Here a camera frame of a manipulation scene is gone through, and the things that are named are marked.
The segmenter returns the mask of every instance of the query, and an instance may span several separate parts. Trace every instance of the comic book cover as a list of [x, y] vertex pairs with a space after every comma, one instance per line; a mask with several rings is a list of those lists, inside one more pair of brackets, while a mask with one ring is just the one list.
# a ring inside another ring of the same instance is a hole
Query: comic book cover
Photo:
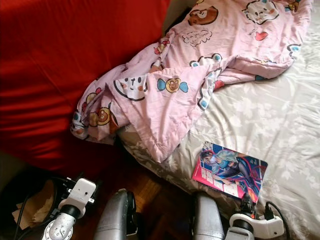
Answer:
[[248, 193], [257, 203], [267, 166], [265, 161], [205, 142], [192, 179], [239, 199]]

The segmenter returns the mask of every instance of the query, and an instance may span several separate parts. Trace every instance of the wooden floor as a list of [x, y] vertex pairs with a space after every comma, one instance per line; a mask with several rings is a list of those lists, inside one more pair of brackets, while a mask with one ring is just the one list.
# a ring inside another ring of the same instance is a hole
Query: wooden floor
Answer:
[[108, 199], [118, 189], [134, 193], [137, 212], [142, 213], [147, 240], [189, 240], [191, 196], [157, 177], [131, 156], [103, 171], [96, 204], [77, 221], [72, 240], [91, 240]]

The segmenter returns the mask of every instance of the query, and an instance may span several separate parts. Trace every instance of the gray bedsheet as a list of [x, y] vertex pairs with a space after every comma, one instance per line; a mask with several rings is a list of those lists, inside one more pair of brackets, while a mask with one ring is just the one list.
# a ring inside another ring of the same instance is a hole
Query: gray bedsheet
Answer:
[[320, 0], [294, 65], [280, 77], [229, 85], [214, 93], [208, 109], [172, 155], [153, 161], [132, 126], [118, 135], [146, 168], [187, 192], [203, 190], [231, 215], [239, 201], [191, 179], [205, 141], [268, 162], [259, 196], [262, 212], [274, 202], [288, 220], [292, 239], [320, 239]]

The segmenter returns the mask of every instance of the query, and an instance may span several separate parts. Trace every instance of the bedding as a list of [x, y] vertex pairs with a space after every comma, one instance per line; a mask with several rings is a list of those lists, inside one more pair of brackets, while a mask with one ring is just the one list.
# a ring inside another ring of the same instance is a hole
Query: bedding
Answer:
[[73, 137], [70, 119], [93, 79], [161, 37], [169, 3], [1, 0], [0, 149], [69, 177], [117, 159]]
[[312, 1], [289, 6], [270, 0], [198, 3], [159, 44], [89, 85], [72, 133], [109, 144], [115, 129], [131, 123], [152, 158], [164, 161], [206, 110], [213, 91], [272, 79], [292, 65]]
[[271, 80], [215, 91], [206, 111], [165, 161], [154, 161], [133, 125], [117, 133], [125, 148], [144, 167], [186, 192], [206, 191], [228, 216], [239, 201], [191, 179], [204, 142], [262, 159], [268, 168], [258, 212], [272, 201], [287, 219], [293, 240], [319, 240], [319, 13], [320, 1], [314, 1], [310, 27], [292, 67]]

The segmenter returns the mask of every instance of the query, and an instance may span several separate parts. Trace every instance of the cartoon print blanket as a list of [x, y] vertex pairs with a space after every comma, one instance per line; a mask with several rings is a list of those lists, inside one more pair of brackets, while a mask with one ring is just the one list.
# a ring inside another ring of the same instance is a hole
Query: cartoon print blanket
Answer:
[[275, 78], [293, 64], [311, 9], [312, 0], [198, 0], [159, 43], [88, 86], [71, 132], [112, 144], [132, 124], [153, 159], [165, 160], [214, 91]]

